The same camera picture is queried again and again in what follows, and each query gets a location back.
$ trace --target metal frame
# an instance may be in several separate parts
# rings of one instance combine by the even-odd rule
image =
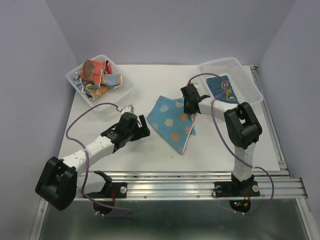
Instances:
[[[255,84],[263,94],[257,67],[250,66]],[[297,199],[297,204],[302,216],[309,239],[320,239],[317,227],[306,204],[307,193],[301,179],[294,179],[290,175],[275,126],[265,100],[262,102],[263,113],[270,133],[273,146],[277,149],[280,171],[269,172],[275,185],[275,199]],[[127,198],[118,201],[172,201],[172,200],[228,200],[229,198],[214,198],[212,191],[213,182],[231,179],[231,172],[106,172],[112,177],[113,182],[127,182]],[[258,182],[261,196],[259,199],[269,199],[271,183],[269,178],[261,171],[254,171],[255,180]],[[75,201],[87,201],[76,198]],[[45,220],[48,203],[41,200],[33,224],[30,239],[38,240]]]

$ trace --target cloth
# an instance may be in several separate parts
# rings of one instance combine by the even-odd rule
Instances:
[[[206,79],[206,84],[208,84],[208,87],[212,92],[213,96],[218,96],[225,90],[225,88],[227,88],[225,94],[218,97],[217,100],[220,100],[228,104],[239,104],[228,76],[222,76],[222,79],[225,81],[226,86],[219,77],[215,76],[215,77],[209,77]]]
[[[115,89],[122,84],[121,74],[112,74],[109,61],[86,60],[81,67],[80,78],[83,85],[91,84],[94,89],[102,85]]]
[[[152,128],[183,155],[190,136],[194,130],[196,115],[184,113],[184,99],[169,99],[159,96],[149,115],[146,117]]]
[[[80,78],[80,71],[76,71],[74,73],[73,82],[76,87],[82,93],[85,93],[85,95],[91,100],[95,100],[98,97],[102,96],[109,88],[107,85],[101,85],[100,88],[94,88],[91,84],[84,85]]]

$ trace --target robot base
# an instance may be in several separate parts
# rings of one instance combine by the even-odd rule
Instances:
[[[251,197],[259,197],[258,183],[254,178],[255,176],[252,175],[247,180],[239,181],[231,175],[231,181],[216,181],[212,196],[214,198],[248,197],[250,192]]]

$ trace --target fabric pile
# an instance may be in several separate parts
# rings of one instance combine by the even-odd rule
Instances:
[[[95,100],[122,84],[122,75],[113,73],[109,61],[86,60],[81,70],[74,73],[73,82],[85,95]]]

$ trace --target white table surface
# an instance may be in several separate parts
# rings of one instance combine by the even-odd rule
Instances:
[[[159,95],[175,99],[181,98],[180,88],[194,75],[198,74],[196,65],[120,65],[134,80],[135,89],[131,96],[118,104],[123,107],[132,104],[136,115],[148,115]],[[243,67],[252,81],[248,66]],[[70,111],[67,126],[89,105],[76,92]],[[278,155],[275,152],[271,134],[261,105],[253,110],[262,126],[262,135],[256,145],[253,164],[267,171],[279,171]],[[94,141],[101,132],[117,123],[120,115],[108,108],[103,113],[92,111],[76,123],[70,136],[82,141],[85,145]],[[217,120],[226,142],[231,149],[227,128],[223,121]],[[213,171],[230,172],[234,167],[234,157],[224,147],[209,115],[198,114],[195,130],[196,136],[189,138],[184,155],[179,155],[150,127],[151,135],[135,142],[129,142],[115,154],[107,156],[94,164],[90,170],[96,171],[146,171],[146,172],[189,172]],[[63,158],[79,150],[81,147],[63,138],[59,158]]]

